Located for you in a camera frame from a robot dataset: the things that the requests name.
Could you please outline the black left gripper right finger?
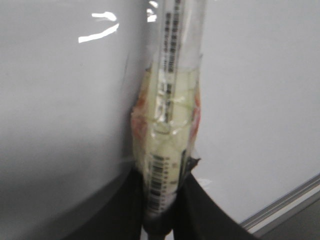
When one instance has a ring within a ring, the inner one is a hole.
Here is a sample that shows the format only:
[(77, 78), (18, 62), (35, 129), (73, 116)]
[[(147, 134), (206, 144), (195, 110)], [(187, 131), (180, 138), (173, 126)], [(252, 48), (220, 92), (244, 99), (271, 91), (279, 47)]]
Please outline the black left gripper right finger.
[(229, 217), (190, 173), (177, 193), (168, 229), (175, 240), (257, 240)]

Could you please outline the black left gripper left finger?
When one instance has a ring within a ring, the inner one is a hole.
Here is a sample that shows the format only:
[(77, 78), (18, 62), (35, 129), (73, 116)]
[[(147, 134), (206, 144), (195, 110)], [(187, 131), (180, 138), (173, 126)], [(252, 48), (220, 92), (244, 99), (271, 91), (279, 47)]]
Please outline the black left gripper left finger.
[(143, 221), (143, 178), (131, 169), (115, 195), (65, 240), (139, 240)]

